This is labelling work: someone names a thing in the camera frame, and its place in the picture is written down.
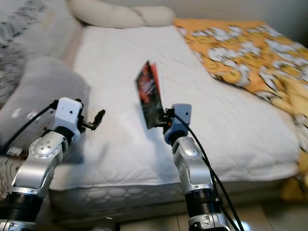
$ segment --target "mattress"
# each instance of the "mattress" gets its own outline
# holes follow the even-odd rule
[[[238,205],[277,199],[282,184],[283,180],[236,181],[225,182],[224,186],[232,202]],[[50,191],[49,196],[52,198],[53,222],[70,229],[84,225],[91,228],[101,218],[109,216],[123,222],[187,212],[179,183],[79,188]],[[42,211],[39,217],[46,222],[46,215]]]
[[[52,190],[179,182],[162,129],[147,130],[142,118],[134,80],[147,60],[160,66],[164,107],[192,105],[190,127],[221,180],[276,180],[297,172],[298,139],[277,109],[214,80],[175,27],[88,26],[74,70],[92,88],[88,119],[101,109],[106,114],[74,149],[82,161],[57,167]]]

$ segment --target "pillow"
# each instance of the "pillow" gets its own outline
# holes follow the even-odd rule
[[[25,54],[19,44],[0,42],[0,109],[17,88],[24,62]]]
[[[62,58],[77,27],[65,0],[0,0],[0,40],[28,55]]]
[[[175,13],[166,6],[142,6],[131,8],[146,26],[167,26],[173,23]]]
[[[0,146],[53,99],[80,98],[86,109],[89,90],[81,76],[54,58],[29,60],[18,88],[0,110]],[[12,146],[28,152],[31,142],[41,137],[53,120],[54,111],[51,109],[26,128]]]
[[[142,19],[128,7],[111,5],[99,0],[70,0],[69,3],[76,18],[94,26],[144,26]]]

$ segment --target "black cable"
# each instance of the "black cable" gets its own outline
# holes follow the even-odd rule
[[[239,216],[237,215],[237,213],[236,213],[236,211],[235,211],[234,205],[232,204],[232,201],[231,201],[231,199],[229,198],[228,193],[227,193],[225,187],[223,186],[222,182],[220,181],[220,179],[218,178],[218,176],[216,175],[216,173],[215,173],[214,170],[212,169],[211,164],[210,164],[210,162],[209,162],[209,160],[208,160],[208,158],[207,158],[207,156],[206,156],[206,153],[205,153],[205,151],[204,151],[204,149],[203,149],[201,143],[199,142],[198,138],[196,137],[196,135],[194,134],[194,132],[191,130],[191,128],[184,122],[184,120],[182,120],[182,119],[181,119],[178,115],[176,115],[176,114],[174,114],[174,117],[175,117],[176,119],[178,119],[178,120],[185,126],[185,128],[191,133],[191,135],[193,136],[193,138],[194,138],[195,141],[197,142],[198,146],[200,147],[200,149],[201,149],[201,151],[202,151],[202,153],[203,153],[203,155],[204,155],[202,159],[203,159],[203,161],[205,162],[205,164],[208,166],[208,169],[209,169],[209,171],[210,171],[211,179],[212,179],[212,181],[213,181],[213,187],[214,187],[215,179],[216,179],[216,180],[217,180],[217,183],[219,184],[219,186],[220,186],[220,188],[221,188],[221,190],[222,190],[222,192],[223,192],[223,194],[224,194],[224,196],[225,196],[225,198],[226,198],[226,200],[227,200],[227,202],[228,202],[228,204],[229,204],[229,207],[230,207],[230,209],[231,209],[231,211],[232,211],[232,213],[233,213],[233,215],[234,215],[234,218],[235,218],[235,220],[237,221],[237,223],[238,223],[238,225],[239,225],[239,227],[240,227],[240,230],[241,230],[241,231],[244,231],[244,228],[243,228],[243,226],[242,226],[242,223],[241,223],[241,221],[240,221],[240,218],[239,218]]]
[[[4,144],[4,146],[1,148],[0,155],[5,155],[7,152],[7,149],[9,148],[10,144],[17,138],[17,136],[20,135],[20,133],[23,132],[31,123],[33,123],[37,118],[39,118],[42,114],[47,112],[49,109],[56,109],[58,105],[58,100],[54,100],[51,104],[49,104],[47,107],[45,107],[43,110],[41,110],[39,113],[37,113],[32,119],[30,119],[28,122],[26,122],[17,132],[14,133],[14,135]]]
[[[231,199],[229,198],[229,195],[228,195],[228,193],[227,193],[225,187],[223,186],[222,182],[220,181],[220,179],[218,178],[218,176],[216,175],[216,173],[213,172],[213,174],[214,174],[214,177],[215,177],[215,179],[217,180],[217,183],[219,184],[219,186],[220,186],[220,188],[221,188],[223,194],[225,195],[225,198],[226,198],[226,200],[227,200],[227,202],[228,202],[228,204],[229,204],[229,207],[230,207],[230,209],[231,209],[231,211],[232,211],[232,213],[233,213],[233,215],[234,215],[235,220],[237,221],[237,223],[238,223],[238,225],[239,225],[241,231],[244,231],[244,228],[243,228],[243,226],[242,226],[241,220],[240,220],[239,216],[237,215],[237,212],[235,211],[234,205],[233,205]]]
[[[232,220],[232,218],[230,217],[229,213],[225,209],[225,207],[223,205],[220,205],[219,207],[222,210],[222,212],[225,214],[226,218],[228,219],[229,223],[233,226],[233,228],[235,230],[239,230],[236,224],[234,223],[234,221]]]

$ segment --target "book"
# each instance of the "book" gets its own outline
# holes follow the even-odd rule
[[[154,128],[164,115],[157,64],[147,61],[136,79],[136,85],[146,127]]]

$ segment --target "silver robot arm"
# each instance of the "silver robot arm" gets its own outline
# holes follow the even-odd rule
[[[62,162],[69,144],[79,141],[85,127],[95,130],[105,113],[100,111],[93,123],[85,122],[82,108],[79,100],[59,100],[53,131],[30,145],[28,158],[0,205],[0,231],[35,230],[35,219],[48,193],[54,170]]]
[[[173,162],[179,171],[190,217],[189,231],[230,231],[227,219],[220,211],[221,199],[214,192],[209,168],[202,160],[202,152],[192,138],[187,136],[186,127],[174,117],[179,116],[189,125],[191,110],[189,104],[174,104],[158,125],[164,127],[165,141],[172,146]]]

